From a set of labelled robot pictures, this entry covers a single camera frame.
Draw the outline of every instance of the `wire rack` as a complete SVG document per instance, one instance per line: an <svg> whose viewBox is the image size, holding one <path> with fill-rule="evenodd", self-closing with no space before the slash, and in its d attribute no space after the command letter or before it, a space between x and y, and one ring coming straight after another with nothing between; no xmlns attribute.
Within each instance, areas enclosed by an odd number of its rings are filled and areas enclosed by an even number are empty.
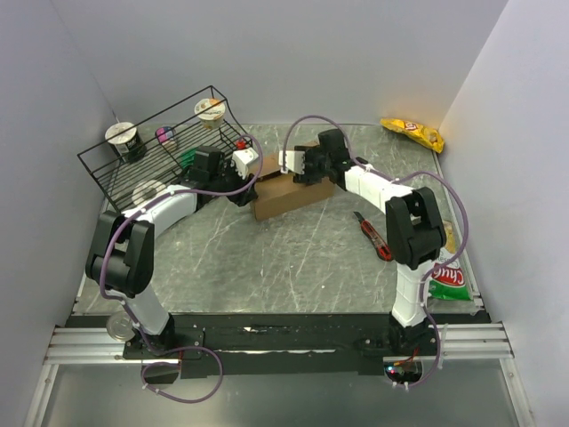
<svg viewBox="0 0 569 427"><path fill-rule="evenodd" d="M194 106L203 98L215 98L225 103L226 119L217 129L205 129L196 114L185 116L187 111L193 113ZM177 149L172 152L160 144L155 136L156 129L165 125L173 128L176 133ZM212 85L192 93L135 126L142 144L146 146L144 157L137 162L128 163L126 154L121 155L106 140L77 154L87 173L118 212L135 206L132 193L143 182L159 181L167 185L180 178L192 149L203 145L213 146L221 149L228 159L236 150L240 135L245 133L236 121L228 99ZM244 141L251 147L251 141Z"/></svg>

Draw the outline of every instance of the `cardboard box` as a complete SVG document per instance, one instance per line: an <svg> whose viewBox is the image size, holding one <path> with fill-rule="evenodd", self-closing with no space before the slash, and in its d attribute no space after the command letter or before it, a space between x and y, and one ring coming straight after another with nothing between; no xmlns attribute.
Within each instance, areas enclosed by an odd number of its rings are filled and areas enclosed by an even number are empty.
<svg viewBox="0 0 569 427"><path fill-rule="evenodd" d="M335 185L324 178L314 185L296 184L292 173L280 173L278 153L263 158L263 168L255 183L259 198L251 203L252 214L257 221L325 200L334 194Z"/></svg>

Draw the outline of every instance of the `snack bag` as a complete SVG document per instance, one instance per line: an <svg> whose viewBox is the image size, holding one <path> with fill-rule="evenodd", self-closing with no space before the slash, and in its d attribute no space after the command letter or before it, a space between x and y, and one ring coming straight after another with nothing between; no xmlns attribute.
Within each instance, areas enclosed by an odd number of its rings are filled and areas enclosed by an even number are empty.
<svg viewBox="0 0 569 427"><path fill-rule="evenodd" d="M445 140L438 130L432 127L407 122L398 118L383 118L381 125L390 131L403 133L423 147L433 149L437 153L442 153L445 147Z"/></svg>
<svg viewBox="0 0 569 427"><path fill-rule="evenodd" d="M453 225L445 221L446 245L441 248L441 253L435 265L440 265L456 254L456 242L454 241ZM430 278L429 293L433 298L441 300L470 300L469 290L466 287L464 273L459 260L436 271Z"/></svg>

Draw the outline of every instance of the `yellow bag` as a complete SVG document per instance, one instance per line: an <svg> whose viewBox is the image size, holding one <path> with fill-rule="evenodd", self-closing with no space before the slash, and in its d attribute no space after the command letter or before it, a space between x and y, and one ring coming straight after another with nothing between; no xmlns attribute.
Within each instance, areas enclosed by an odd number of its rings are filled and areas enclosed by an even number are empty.
<svg viewBox="0 0 569 427"><path fill-rule="evenodd" d="M390 131L403 133L423 147L433 149L437 153L442 153L445 147L445 140L438 130L432 127L407 122L398 118L383 118L381 125Z"/></svg>

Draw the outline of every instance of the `marble table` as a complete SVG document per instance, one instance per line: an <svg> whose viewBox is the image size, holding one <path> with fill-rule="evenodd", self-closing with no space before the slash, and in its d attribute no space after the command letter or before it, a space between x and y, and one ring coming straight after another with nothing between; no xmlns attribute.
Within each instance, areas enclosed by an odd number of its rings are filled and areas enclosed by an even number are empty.
<svg viewBox="0 0 569 427"><path fill-rule="evenodd" d="M301 125L290 143L314 141L328 125ZM247 125L265 153L278 150L288 125ZM437 171L430 150L380 126L347 125L354 151L391 176ZM452 219L441 186L429 185L444 220ZM359 211L383 235L385 218L362 198L336 190L334 197L257 222L249 206L225 198L175 224L156 240L152 286L170 312L389 312L396 296L397 268L378 259L359 229ZM432 301L434 312L474 313L470 301ZM74 314L109 314L86 280Z"/></svg>

